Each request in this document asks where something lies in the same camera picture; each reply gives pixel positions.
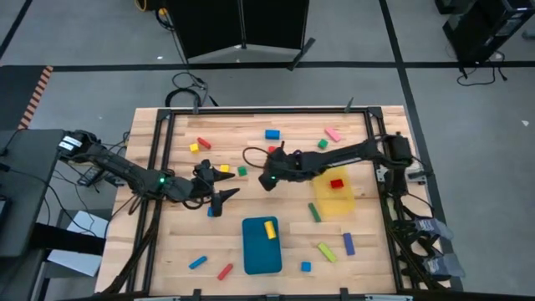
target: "wooden tabletop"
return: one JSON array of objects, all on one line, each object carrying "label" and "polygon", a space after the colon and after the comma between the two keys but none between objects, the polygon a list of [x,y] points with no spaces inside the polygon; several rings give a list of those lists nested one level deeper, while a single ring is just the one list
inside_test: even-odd
[{"label": "wooden tabletop", "polygon": [[[383,106],[382,109],[387,132],[399,131],[408,137],[414,153],[403,106]],[[156,112],[157,109],[135,112],[126,157],[141,166],[148,164]],[[320,151],[317,144],[320,139],[329,139],[324,134],[328,126],[335,128],[343,139],[338,143],[330,140],[326,151],[367,138],[364,118],[357,114],[180,115],[175,121],[169,167],[178,176],[189,179],[193,166],[209,159],[216,168],[228,164],[231,172],[237,174],[239,166],[247,165],[242,159],[245,147],[267,149],[276,145],[276,141],[264,139],[265,129],[281,130],[286,152]],[[160,141],[165,139],[165,128],[164,125]],[[192,154],[189,145],[196,143],[197,137],[210,141],[211,150],[201,146],[199,153]],[[160,166],[161,153],[162,149],[156,166]],[[249,155],[249,160],[259,165],[265,160],[261,152],[251,151]],[[373,166],[361,162],[347,166],[347,170],[356,208],[349,215],[328,217],[321,223],[314,222],[307,206],[315,201],[310,182],[280,181],[275,189],[267,192],[257,179],[262,170],[250,166],[247,176],[236,176],[216,184],[217,190],[241,189],[225,203],[222,217],[208,217],[207,206],[191,211],[180,204],[165,202],[150,294],[191,295],[194,288],[201,288],[203,295],[335,294],[340,288],[348,288],[349,293],[394,293]],[[410,183],[409,191],[427,199],[424,186]],[[120,188],[114,210],[130,196],[128,188]],[[416,214],[431,214],[426,204],[410,196],[402,201]],[[110,285],[130,256],[138,213],[139,210],[129,216],[128,210],[123,210],[111,222],[96,292]],[[275,274],[247,275],[243,269],[242,220],[269,216],[277,217],[279,222],[283,270]],[[352,234],[354,256],[345,253],[342,238],[345,232]],[[320,242],[331,248],[338,262],[329,262],[317,249]],[[188,265],[203,255],[208,257],[207,262],[190,270]],[[301,272],[302,261],[312,263],[311,273]],[[219,281],[217,275],[228,263],[232,263],[234,269]],[[139,266],[145,266],[145,257]],[[143,278],[143,268],[139,270],[136,288],[140,288]]]}]

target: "cable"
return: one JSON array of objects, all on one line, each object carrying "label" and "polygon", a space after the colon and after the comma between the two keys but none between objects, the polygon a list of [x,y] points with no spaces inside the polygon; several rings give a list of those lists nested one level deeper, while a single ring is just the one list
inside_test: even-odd
[{"label": "cable", "polygon": [[11,141],[13,141],[13,138],[15,138],[15,136],[16,136],[19,132],[21,132],[21,131],[23,131],[23,130],[27,130],[27,129],[18,129],[18,130],[15,130],[15,132],[13,133],[13,135],[11,135],[11,137],[9,138],[8,143],[7,143],[3,148],[0,149],[0,156],[5,156],[5,155],[8,154],[8,147],[9,147],[9,145],[11,144]]},{"label": "cable", "polygon": [[[503,52],[500,52],[500,51],[496,51],[497,54],[500,54],[502,56],[502,61],[501,63],[503,63],[505,61],[505,54]],[[476,85],[489,85],[489,84],[494,84],[496,82],[496,65],[490,60],[488,59],[487,60],[488,63],[491,65],[492,67],[492,80],[491,81],[488,81],[488,82],[482,82],[482,83],[473,83],[473,84],[463,84],[461,82],[461,79],[465,78],[465,75],[462,74],[461,76],[459,76],[457,78],[457,83],[463,87],[472,87],[472,86],[476,86]],[[475,67],[471,72],[467,73],[466,74],[466,77],[470,74],[473,74],[474,72],[477,71],[479,67]],[[502,72],[502,67],[497,67],[498,69],[498,73],[502,76],[502,80],[505,82],[505,81],[508,81],[508,78],[507,76],[503,75],[503,72]]]},{"label": "cable", "polygon": [[93,227],[93,224],[94,224],[94,219],[91,216],[91,213],[89,213],[89,208],[87,207],[85,202],[82,200],[82,197],[80,196],[80,193],[78,192],[78,185],[74,185],[74,190],[76,191],[76,196],[78,196],[78,199],[84,205],[85,212],[89,215],[89,218],[91,219],[91,224],[89,225],[89,230],[91,231],[91,227]]},{"label": "cable", "polygon": [[32,177],[33,179],[35,180],[38,180],[38,181],[41,181],[45,186],[47,186],[48,188],[50,188],[50,190],[52,191],[52,193],[54,194],[54,196],[56,197],[56,200],[58,200],[58,204],[59,206],[61,207],[61,209],[64,211],[64,213],[70,218],[70,220],[73,222],[74,225],[76,225],[77,227],[79,227],[80,229],[82,230],[85,230],[91,234],[93,234],[95,237],[97,237],[96,234],[94,234],[94,232],[84,228],[84,227],[81,227],[77,222],[74,221],[73,217],[70,216],[70,214],[67,212],[67,210],[65,209],[64,205],[61,203],[61,200],[59,199],[59,196],[58,196],[58,193],[56,192],[56,190],[50,186],[50,184],[48,184],[45,180],[41,179],[40,177],[38,176],[34,176],[32,174],[28,174],[26,172],[22,172],[22,171],[17,171],[17,170],[14,170],[14,169],[11,169],[10,170],[11,172],[14,172],[14,173],[18,173],[19,175],[23,175],[23,176],[29,176],[29,177]]},{"label": "cable", "polygon": [[424,202],[427,206],[429,206],[429,209],[431,210],[431,216],[432,217],[435,217],[435,208],[426,200],[424,200],[423,198],[419,197],[419,196],[415,196],[413,195],[412,193],[407,193],[407,196],[412,196],[414,197],[416,200],[420,201],[420,202]]},{"label": "cable", "polygon": [[47,206],[47,210],[48,210],[47,226],[50,226],[50,205],[48,204],[46,197],[44,198],[44,204]]}]

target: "toy block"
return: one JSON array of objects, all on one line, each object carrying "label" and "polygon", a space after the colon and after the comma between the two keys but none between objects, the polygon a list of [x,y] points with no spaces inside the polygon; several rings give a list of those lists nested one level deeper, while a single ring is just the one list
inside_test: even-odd
[{"label": "toy block", "polygon": [[334,142],[338,142],[340,140],[342,140],[342,138],[340,137],[340,134],[336,132],[336,130],[334,130],[333,128],[326,128],[325,129],[325,133],[331,137],[331,139],[334,141]]},{"label": "toy block", "polygon": [[319,245],[318,245],[318,249],[319,251],[321,251],[321,253],[323,253],[325,255],[325,257],[331,262],[331,263],[336,263],[336,261],[338,260],[336,258],[336,256],[334,255],[333,251],[331,251],[331,249],[329,249],[329,247],[327,247],[326,244],[324,244],[323,242],[320,242]]},{"label": "toy block", "polygon": [[245,166],[240,166],[237,168],[237,174],[240,176],[246,176],[247,175],[247,168]]},{"label": "toy block", "polygon": [[192,153],[198,152],[199,151],[199,145],[197,143],[194,143],[194,144],[190,145],[190,151]]},{"label": "toy block", "polygon": [[279,140],[281,138],[280,130],[266,130],[266,139]]},{"label": "toy block", "polygon": [[310,272],[312,271],[311,262],[301,262],[301,272]]},{"label": "toy block", "polygon": [[197,142],[199,142],[200,145],[206,147],[208,150],[211,149],[211,144],[208,143],[208,141],[202,139],[201,137],[197,137]]},{"label": "toy block", "polygon": [[217,275],[217,279],[223,280],[225,276],[232,270],[232,263],[229,263],[220,273]]},{"label": "toy block", "polygon": [[208,257],[206,256],[201,256],[199,257],[196,261],[194,261],[193,263],[190,264],[190,269],[195,269],[196,267],[200,266],[201,264],[203,264],[206,260],[208,260]]},{"label": "toy block", "polygon": [[325,147],[327,147],[327,144],[328,144],[328,142],[327,142],[325,139],[322,139],[322,140],[320,140],[320,141],[318,142],[318,147],[319,147],[320,149],[324,150]]},{"label": "toy block", "polygon": [[314,221],[321,222],[321,217],[319,217],[318,210],[316,210],[316,207],[313,203],[308,204],[308,208],[310,208],[310,211],[312,212],[312,215],[314,216]]},{"label": "toy block", "polygon": [[344,233],[344,245],[345,245],[345,252],[348,255],[354,255],[354,245],[353,245],[353,238],[351,237],[351,233]]},{"label": "toy block", "polygon": [[273,226],[272,221],[264,222],[264,227],[266,228],[267,239],[274,239],[275,237],[277,237],[277,234],[275,233],[275,227]]},{"label": "toy block", "polygon": [[344,188],[344,181],[342,179],[336,179],[331,181],[331,188],[337,189],[337,188]]}]

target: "concrete floor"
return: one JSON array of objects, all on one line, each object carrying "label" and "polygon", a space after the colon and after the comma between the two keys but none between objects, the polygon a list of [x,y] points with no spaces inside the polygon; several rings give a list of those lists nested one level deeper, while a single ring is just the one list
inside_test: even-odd
[{"label": "concrete floor", "polygon": [[[174,64],[180,63],[168,32],[151,13],[123,0],[34,0],[2,64]],[[22,7],[0,3],[0,38]],[[441,32],[446,18],[431,0],[388,0],[405,62],[452,61]],[[535,28],[535,19],[525,28]],[[370,0],[311,0],[308,36],[318,42],[309,61],[393,62],[380,5]],[[535,42],[520,32],[502,51],[507,60],[535,60]],[[269,61],[272,55],[229,53],[203,62]],[[535,160],[533,126],[535,69],[503,70],[509,80],[464,88],[456,69],[408,69],[410,87],[435,167],[453,246],[466,277],[466,291],[535,295],[532,271],[535,203],[530,192]],[[108,142],[120,140],[137,107],[162,106],[172,90],[173,71],[54,72],[33,128],[84,129]],[[404,105],[396,69],[202,70],[220,105]],[[490,79],[490,69],[471,79]],[[191,100],[184,98],[183,103]],[[525,126],[522,121],[531,122]],[[66,176],[74,177],[65,171]],[[53,182],[68,209],[80,209],[71,187]],[[111,208],[109,186],[97,194],[80,190],[91,208]],[[51,202],[57,216],[59,209]],[[94,280],[51,284],[47,299],[85,296]]]}]

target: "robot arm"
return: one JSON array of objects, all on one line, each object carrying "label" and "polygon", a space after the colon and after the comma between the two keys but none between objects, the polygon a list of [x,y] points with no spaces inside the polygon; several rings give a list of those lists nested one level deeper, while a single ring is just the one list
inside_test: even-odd
[{"label": "robot arm", "polygon": [[[215,192],[214,182],[230,179],[234,174],[214,169],[209,160],[195,166],[195,177],[187,180],[175,176],[171,170],[147,170],[138,166],[106,149],[94,134],[82,130],[65,132],[58,148],[61,161],[91,162],[125,180],[138,196],[147,199],[165,197],[171,202],[182,202],[188,209],[198,209],[210,202],[215,217],[222,214],[223,202],[239,191],[235,188]],[[211,200],[204,201],[205,197],[210,197]]]},{"label": "robot arm", "polygon": [[[377,143],[380,141],[384,142],[390,157],[378,150]],[[264,172],[258,177],[266,191],[271,191],[280,180],[310,181],[329,168],[360,161],[373,161],[389,170],[404,172],[404,169],[412,164],[413,158],[409,141],[401,135],[385,135],[378,140],[368,139],[357,145],[324,153],[296,150],[287,155],[283,147],[284,142],[281,147],[267,155]]]}]

